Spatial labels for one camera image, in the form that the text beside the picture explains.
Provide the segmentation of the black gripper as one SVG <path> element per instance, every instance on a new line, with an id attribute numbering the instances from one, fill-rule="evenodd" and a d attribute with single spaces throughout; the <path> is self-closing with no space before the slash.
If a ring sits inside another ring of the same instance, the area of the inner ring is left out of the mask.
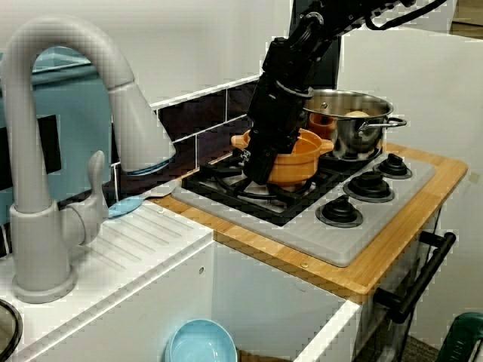
<path id="1" fill-rule="evenodd" d="M 277 154 L 292 153 L 302 127 L 301 113 L 311 87 L 286 87 L 263 73 L 248 109 L 253 121 L 250 145 L 243 151 L 243 172 L 258 185 L 268 182 Z"/>

